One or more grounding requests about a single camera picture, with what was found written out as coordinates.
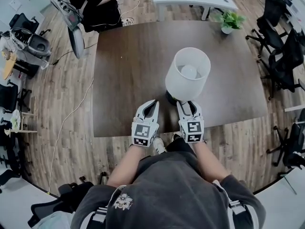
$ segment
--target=light switch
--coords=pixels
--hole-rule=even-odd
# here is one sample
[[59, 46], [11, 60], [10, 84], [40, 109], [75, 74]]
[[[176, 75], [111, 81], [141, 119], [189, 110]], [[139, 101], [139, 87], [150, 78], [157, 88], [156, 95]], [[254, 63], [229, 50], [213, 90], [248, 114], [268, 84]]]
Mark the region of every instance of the light switch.
[[17, 10], [21, 7], [21, 3], [18, 0], [12, 0], [9, 5], [17, 12]]

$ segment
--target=shoe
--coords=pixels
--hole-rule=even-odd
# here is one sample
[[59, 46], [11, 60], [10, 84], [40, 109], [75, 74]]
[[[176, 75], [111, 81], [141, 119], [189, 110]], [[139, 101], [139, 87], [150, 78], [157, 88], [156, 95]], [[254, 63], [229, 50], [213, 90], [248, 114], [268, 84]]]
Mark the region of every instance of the shoe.
[[173, 133], [172, 142], [173, 142], [174, 140], [176, 140], [177, 138], [182, 138], [181, 132], [174, 132], [174, 133]]
[[152, 143], [153, 143], [154, 149], [157, 150], [158, 154], [166, 152], [166, 149], [165, 149], [165, 146], [164, 146], [164, 142], [162, 141], [161, 138], [155, 137], [155, 139], [153, 140]]

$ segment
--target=table lamp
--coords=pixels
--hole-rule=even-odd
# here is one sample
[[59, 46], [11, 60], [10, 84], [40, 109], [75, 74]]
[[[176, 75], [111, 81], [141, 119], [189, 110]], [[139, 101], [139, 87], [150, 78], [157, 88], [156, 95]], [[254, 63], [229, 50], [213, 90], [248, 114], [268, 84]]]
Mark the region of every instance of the table lamp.
[[202, 91], [210, 73], [208, 56], [197, 48], [179, 50], [165, 78], [166, 96], [176, 105], [195, 99]]

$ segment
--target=person in black clothing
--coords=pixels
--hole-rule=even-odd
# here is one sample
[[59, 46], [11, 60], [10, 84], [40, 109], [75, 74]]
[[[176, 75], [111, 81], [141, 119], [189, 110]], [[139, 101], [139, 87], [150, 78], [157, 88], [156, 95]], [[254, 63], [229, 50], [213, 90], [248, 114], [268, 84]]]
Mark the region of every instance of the person in black clothing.
[[116, 0], [70, 0], [78, 10], [85, 1], [88, 3], [83, 10], [82, 24], [86, 32], [101, 32], [123, 26]]

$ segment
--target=white machine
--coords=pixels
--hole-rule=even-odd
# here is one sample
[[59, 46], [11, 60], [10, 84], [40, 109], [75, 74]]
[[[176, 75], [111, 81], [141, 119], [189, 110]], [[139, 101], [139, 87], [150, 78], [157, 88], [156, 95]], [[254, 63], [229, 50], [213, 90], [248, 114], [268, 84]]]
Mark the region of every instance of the white machine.
[[82, 32], [78, 26], [83, 20], [83, 10], [87, 5], [84, 2], [80, 9], [75, 8], [70, 0], [50, 0], [51, 3], [59, 10], [63, 20], [68, 26], [69, 38], [75, 56], [80, 59], [84, 52], [84, 40]]
[[[177, 101], [180, 132], [186, 143], [203, 141], [201, 107], [194, 101], [183, 105]], [[141, 105], [132, 123], [132, 144], [149, 147], [157, 135], [159, 102], [151, 100]]]

